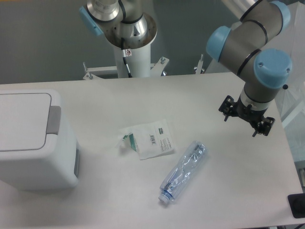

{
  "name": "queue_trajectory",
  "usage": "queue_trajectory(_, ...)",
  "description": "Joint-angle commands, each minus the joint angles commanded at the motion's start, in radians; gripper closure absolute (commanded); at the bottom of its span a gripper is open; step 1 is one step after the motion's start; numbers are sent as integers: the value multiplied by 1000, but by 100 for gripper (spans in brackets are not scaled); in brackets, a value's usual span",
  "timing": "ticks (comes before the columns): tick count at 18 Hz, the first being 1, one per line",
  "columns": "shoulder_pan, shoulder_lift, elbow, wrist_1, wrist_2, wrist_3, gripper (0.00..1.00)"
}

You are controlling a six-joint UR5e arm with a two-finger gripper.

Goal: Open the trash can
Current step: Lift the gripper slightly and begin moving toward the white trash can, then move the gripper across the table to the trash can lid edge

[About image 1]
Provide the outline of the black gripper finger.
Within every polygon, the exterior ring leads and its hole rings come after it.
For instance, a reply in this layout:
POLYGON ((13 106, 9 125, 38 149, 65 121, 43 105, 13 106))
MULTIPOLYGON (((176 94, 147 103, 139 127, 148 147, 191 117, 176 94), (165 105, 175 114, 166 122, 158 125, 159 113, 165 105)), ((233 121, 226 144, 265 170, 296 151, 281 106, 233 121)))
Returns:
POLYGON ((256 135, 268 136, 274 123, 275 119, 273 117, 263 116, 260 121, 252 121, 252 128, 254 129, 252 137, 256 135))
POLYGON ((234 101, 234 99, 228 95, 222 102, 221 106, 219 107, 219 112, 223 113, 224 121, 227 121, 229 117, 237 117, 237 106, 238 103, 234 101))

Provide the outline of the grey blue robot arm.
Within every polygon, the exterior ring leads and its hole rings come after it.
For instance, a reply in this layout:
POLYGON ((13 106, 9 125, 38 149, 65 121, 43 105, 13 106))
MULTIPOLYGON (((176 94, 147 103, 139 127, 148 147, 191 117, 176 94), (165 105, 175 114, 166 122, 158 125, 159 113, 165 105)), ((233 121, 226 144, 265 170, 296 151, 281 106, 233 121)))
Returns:
MULTIPOLYGON (((284 51, 265 45, 289 25, 289 8, 279 1, 226 0, 240 20, 236 29, 217 28, 209 37, 206 52, 244 81, 238 100, 227 96, 219 111, 225 117, 248 122, 254 134, 268 135, 275 120, 264 114, 285 84, 293 68, 284 51)), ((113 46, 120 78, 161 75, 151 64, 151 43, 157 35, 154 19, 143 11, 140 0, 89 0, 79 9, 86 27, 103 35, 113 46)))

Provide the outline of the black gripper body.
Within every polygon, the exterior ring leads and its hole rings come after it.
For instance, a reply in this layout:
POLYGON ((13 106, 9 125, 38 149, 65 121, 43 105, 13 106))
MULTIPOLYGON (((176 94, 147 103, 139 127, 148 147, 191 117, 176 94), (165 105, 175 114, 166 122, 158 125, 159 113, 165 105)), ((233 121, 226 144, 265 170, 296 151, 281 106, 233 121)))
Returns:
POLYGON ((266 110, 267 109, 260 111, 252 110, 249 106, 245 106, 240 99, 237 101, 236 111, 238 117, 249 123, 261 122, 266 110))

